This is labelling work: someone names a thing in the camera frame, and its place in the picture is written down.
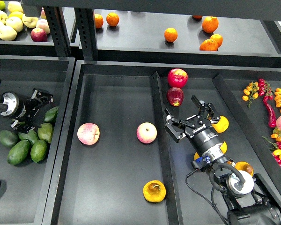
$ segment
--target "upper shelf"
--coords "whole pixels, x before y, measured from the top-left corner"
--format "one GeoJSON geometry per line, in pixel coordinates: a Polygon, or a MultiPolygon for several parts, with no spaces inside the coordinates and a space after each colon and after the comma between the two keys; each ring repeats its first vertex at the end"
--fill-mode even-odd
{"type": "Polygon", "coordinates": [[[213,15],[218,17],[281,21],[281,0],[22,0],[27,6],[96,8],[134,12],[183,15],[213,15]]]}

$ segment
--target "orange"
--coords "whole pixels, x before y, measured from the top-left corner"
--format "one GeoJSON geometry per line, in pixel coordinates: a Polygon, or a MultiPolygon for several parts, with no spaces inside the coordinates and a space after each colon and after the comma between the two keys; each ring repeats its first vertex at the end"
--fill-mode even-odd
{"type": "Polygon", "coordinates": [[[120,21],[120,18],[116,13],[109,13],[106,17],[106,21],[111,27],[116,27],[120,21]]]}
{"type": "Polygon", "coordinates": [[[103,17],[100,14],[95,14],[95,26],[97,29],[103,26],[103,17]]]}
{"type": "Polygon", "coordinates": [[[199,19],[202,19],[202,15],[192,15],[193,18],[199,20],[199,19]]]}
{"type": "Polygon", "coordinates": [[[223,37],[220,34],[213,34],[210,39],[213,39],[217,42],[217,47],[221,47],[223,43],[223,37]]]}
{"type": "Polygon", "coordinates": [[[174,42],[178,37],[178,33],[174,28],[168,28],[164,32],[164,38],[167,42],[174,42]]]}
{"type": "Polygon", "coordinates": [[[207,39],[200,45],[200,51],[217,51],[217,49],[217,42],[212,39],[207,39]]]}
{"type": "Polygon", "coordinates": [[[202,23],[202,29],[206,33],[215,32],[218,26],[219,26],[219,20],[215,16],[207,16],[202,23]]]}

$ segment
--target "avocado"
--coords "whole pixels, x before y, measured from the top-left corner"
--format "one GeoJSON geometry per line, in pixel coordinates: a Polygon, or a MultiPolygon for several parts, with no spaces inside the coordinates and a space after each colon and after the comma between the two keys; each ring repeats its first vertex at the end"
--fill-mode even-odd
{"type": "Polygon", "coordinates": [[[23,162],[30,150],[30,143],[28,140],[22,140],[18,142],[12,149],[9,151],[7,162],[11,165],[17,165],[23,162]]]}
{"type": "Polygon", "coordinates": [[[55,123],[57,118],[59,106],[53,107],[52,109],[49,109],[44,116],[44,122],[45,123],[55,123]]]}
{"type": "Polygon", "coordinates": [[[34,145],[39,140],[37,133],[34,130],[30,130],[27,134],[18,132],[18,136],[21,140],[28,140],[31,145],[34,145]]]}
{"type": "Polygon", "coordinates": [[[0,143],[9,149],[19,142],[18,136],[9,130],[0,131],[0,143]]]}

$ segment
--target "robotic arm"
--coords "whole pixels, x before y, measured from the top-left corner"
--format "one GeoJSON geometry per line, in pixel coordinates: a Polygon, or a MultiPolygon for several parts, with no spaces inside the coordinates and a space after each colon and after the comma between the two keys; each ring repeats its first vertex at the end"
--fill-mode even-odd
{"type": "Polygon", "coordinates": [[[166,110],[165,129],[175,142],[188,138],[200,158],[192,162],[194,172],[207,172],[215,190],[221,192],[228,208],[230,225],[281,225],[281,202],[260,174],[251,177],[245,171],[238,171],[227,164],[232,161],[220,149],[223,141],[211,124],[218,123],[220,115],[212,103],[205,104],[194,95],[192,101],[199,108],[199,113],[186,120],[178,120],[166,110]],[[230,172],[216,176],[217,170],[227,169],[230,172]],[[238,199],[251,195],[255,203],[241,207],[238,199]]]}
{"type": "Polygon", "coordinates": [[[52,102],[53,96],[41,89],[34,88],[30,98],[14,92],[5,92],[0,95],[0,115],[14,120],[11,123],[13,130],[28,133],[36,127],[33,118],[38,110],[52,102]]]}

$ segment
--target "black cable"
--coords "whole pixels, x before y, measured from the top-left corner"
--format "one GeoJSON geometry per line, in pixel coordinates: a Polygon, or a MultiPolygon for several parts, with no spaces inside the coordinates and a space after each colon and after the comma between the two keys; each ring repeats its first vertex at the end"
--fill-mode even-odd
{"type": "Polygon", "coordinates": [[[185,183],[188,186],[188,188],[190,190],[192,190],[194,193],[196,193],[197,195],[199,195],[201,198],[203,198],[206,202],[208,202],[208,204],[215,210],[215,212],[219,215],[219,217],[221,218],[222,222],[225,225],[229,225],[227,224],[227,222],[225,221],[225,217],[222,216],[222,214],[219,212],[217,206],[215,204],[213,204],[212,202],[210,202],[204,195],[200,194],[199,192],[197,192],[196,190],[194,190],[187,182],[187,178],[189,178],[190,176],[192,176],[195,172],[199,171],[199,169],[196,169],[192,172],[190,172],[189,174],[187,174],[187,176],[185,177],[185,183]]]}
{"type": "Polygon", "coordinates": [[[215,202],[214,202],[214,187],[212,187],[211,189],[211,195],[210,195],[210,199],[211,199],[211,203],[214,206],[214,209],[216,210],[217,214],[220,216],[221,220],[224,222],[224,224],[228,225],[225,221],[228,221],[226,217],[224,217],[221,212],[219,211],[219,209],[217,208],[215,202]]]}

